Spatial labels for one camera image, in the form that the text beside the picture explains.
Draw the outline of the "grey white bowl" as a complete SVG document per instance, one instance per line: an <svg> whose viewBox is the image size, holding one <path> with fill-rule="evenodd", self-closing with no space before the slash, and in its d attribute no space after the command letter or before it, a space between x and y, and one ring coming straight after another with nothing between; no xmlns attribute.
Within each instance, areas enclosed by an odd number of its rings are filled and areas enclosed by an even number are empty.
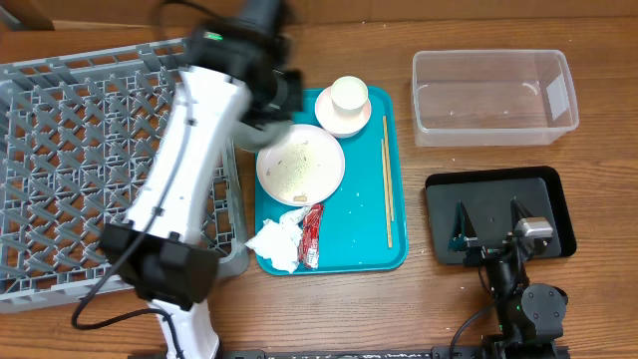
<svg viewBox="0 0 638 359"><path fill-rule="evenodd" d="M276 145L287 136L293 122L271 122L257 127L249 126L243 122L235 125L232 132L233 143L242 150L258 153Z"/></svg>

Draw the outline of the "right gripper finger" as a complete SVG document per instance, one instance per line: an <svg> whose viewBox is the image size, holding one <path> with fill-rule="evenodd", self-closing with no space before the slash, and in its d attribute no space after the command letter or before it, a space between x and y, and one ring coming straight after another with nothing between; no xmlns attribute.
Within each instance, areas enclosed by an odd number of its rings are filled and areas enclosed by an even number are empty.
<svg viewBox="0 0 638 359"><path fill-rule="evenodd" d="M458 201L456 204L455 221L453 224L452 238L477 239L475 228L471 222L465 205Z"/></svg>
<svg viewBox="0 0 638 359"><path fill-rule="evenodd" d="M533 214L516 197L510 200L510 211L512 222L533 217Z"/></svg>

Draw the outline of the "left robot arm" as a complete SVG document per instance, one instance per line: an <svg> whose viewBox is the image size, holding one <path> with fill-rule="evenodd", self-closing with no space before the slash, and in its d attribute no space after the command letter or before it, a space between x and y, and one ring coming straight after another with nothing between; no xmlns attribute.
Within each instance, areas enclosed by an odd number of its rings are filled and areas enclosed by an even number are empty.
<svg viewBox="0 0 638 359"><path fill-rule="evenodd" d="M235 131L259 151L283 138L303 108L301 73L286 66L287 14L283 1L248 1L239 14L209 14L193 29L151 170L124 221L100 235L110 274L147 303L170 358L219 350L207 304L219 256L200 246L214 166Z"/></svg>

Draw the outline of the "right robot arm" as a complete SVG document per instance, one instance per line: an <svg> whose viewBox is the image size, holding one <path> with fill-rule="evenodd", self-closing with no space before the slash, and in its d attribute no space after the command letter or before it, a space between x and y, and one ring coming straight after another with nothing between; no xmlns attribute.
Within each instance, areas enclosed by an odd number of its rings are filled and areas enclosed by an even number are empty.
<svg viewBox="0 0 638 359"><path fill-rule="evenodd" d="M534 216L522 203L510 201L513 222L503 238L479 240L462 202L456 204L449 250L465 255L463 265L478 269L481 285L492 304L475 313L457 330L448 347L450 358L565 359L569 349L555 340L563 336L568 296L556 286L532 284L524 264L545 252L554 229L543 216ZM459 349L463 332L494 312L499 332L481 339L478 347Z"/></svg>

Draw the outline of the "red snack wrapper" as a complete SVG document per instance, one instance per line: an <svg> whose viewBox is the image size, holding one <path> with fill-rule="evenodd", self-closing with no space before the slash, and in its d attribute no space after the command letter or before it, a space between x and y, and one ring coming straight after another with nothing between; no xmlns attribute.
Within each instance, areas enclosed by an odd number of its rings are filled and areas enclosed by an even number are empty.
<svg viewBox="0 0 638 359"><path fill-rule="evenodd" d="M317 269L319 264L319 231L324 205L311 206L302 222L302 238L298 246L298 259L308 269Z"/></svg>

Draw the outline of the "white cup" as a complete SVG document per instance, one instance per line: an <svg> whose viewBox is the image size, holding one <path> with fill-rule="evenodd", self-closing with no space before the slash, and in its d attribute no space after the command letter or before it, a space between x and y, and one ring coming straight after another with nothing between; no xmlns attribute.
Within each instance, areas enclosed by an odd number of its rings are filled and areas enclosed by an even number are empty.
<svg viewBox="0 0 638 359"><path fill-rule="evenodd" d="M340 116L359 115L367 104L368 97L368 87L354 76L341 77L330 88L333 109Z"/></svg>

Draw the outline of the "white napkin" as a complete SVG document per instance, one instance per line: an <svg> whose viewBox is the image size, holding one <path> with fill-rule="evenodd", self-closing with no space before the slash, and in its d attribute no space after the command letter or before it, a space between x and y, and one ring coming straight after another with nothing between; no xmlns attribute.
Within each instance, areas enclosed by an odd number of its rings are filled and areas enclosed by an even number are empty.
<svg viewBox="0 0 638 359"><path fill-rule="evenodd" d="M265 219L263 227L246 242L256 255L270 259L276 270L293 273L298 265L298 247L303 230L300 223L311 207L303 206L283 213L277 221Z"/></svg>

